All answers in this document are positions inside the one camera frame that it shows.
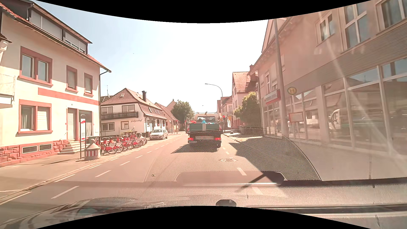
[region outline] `manhole cover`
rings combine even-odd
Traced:
[[[219,159],[220,161],[223,161],[223,162],[228,162],[228,161],[237,161],[236,159],[233,159],[233,158],[226,158],[226,159]]]

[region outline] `license plate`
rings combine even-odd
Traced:
[[[213,140],[213,136],[196,136],[197,140]]]

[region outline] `truck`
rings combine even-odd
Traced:
[[[186,119],[185,131],[190,146],[221,146],[222,127],[216,113],[195,114],[193,119]]]

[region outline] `red window frame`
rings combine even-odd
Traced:
[[[86,78],[90,79],[90,93],[86,91]],[[85,73],[85,77],[83,79],[83,90],[85,91],[83,95],[93,96],[93,76]]]
[[[33,106],[34,107],[34,115],[33,115],[33,130],[28,131],[21,131],[21,106]],[[37,111],[38,107],[48,107],[49,111],[49,130],[36,130],[37,129]],[[31,134],[31,133],[52,133],[52,104],[50,103],[43,103],[43,102],[36,102],[30,100],[23,100],[19,99],[19,106],[18,106],[18,131],[19,134]]]
[[[75,73],[75,88],[68,87],[68,71]],[[78,69],[71,66],[66,66],[66,90],[71,92],[78,92]]]
[[[32,78],[22,74],[23,55],[27,55],[27,56],[33,58],[34,75]],[[38,61],[45,62],[48,65],[48,82],[38,79]],[[53,86],[53,84],[52,84],[52,61],[53,60],[47,56],[44,56],[42,54],[34,52],[33,50],[30,50],[28,48],[21,46],[20,47],[20,73],[19,73],[18,78],[36,82],[39,84],[44,84],[47,86]]]

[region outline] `chimney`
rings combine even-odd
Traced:
[[[147,102],[147,96],[146,96],[147,91],[142,91],[142,93],[143,93],[143,100],[144,100],[144,102]]]

